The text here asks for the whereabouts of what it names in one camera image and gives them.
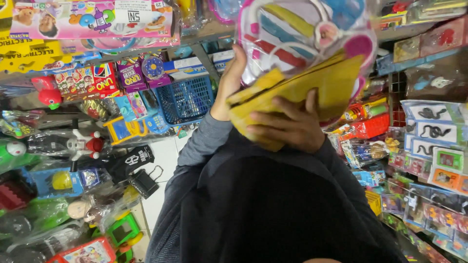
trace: finger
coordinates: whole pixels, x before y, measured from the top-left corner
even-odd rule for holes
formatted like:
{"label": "finger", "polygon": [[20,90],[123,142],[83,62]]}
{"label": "finger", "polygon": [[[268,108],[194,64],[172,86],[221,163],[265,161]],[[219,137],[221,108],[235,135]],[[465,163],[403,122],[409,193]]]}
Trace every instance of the finger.
{"label": "finger", "polygon": [[263,125],[271,126],[276,129],[285,130],[294,126],[295,122],[286,120],[284,118],[267,114],[263,112],[254,111],[250,117]]}
{"label": "finger", "polygon": [[291,137],[288,132],[280,131],[265,125],[249,125],[247,126],[247,131],[265,138],[279,140],[285,143],[289,143],[289,139]]}
{"label": "finger", "polygon": [[229,70],[224,75],[232,80],[240,80],[247,65],[247,56],[238,44],[233,44],[233,50],[235,52],[234,59],[231,60]]}
{"label": "finger", "polygon": [[276,96],[273,98],[273,103],[280,107],[283,112],[292,120],[300,121],[304,117],[304,113],[302,113],[294,104],[293,102],[280,97]]}
{"label": "finger", "polygon": [[308,113],[316,113],[317,112],[317,88],[311,89],[307,93],[307,99],[306,99],[306,111]]}

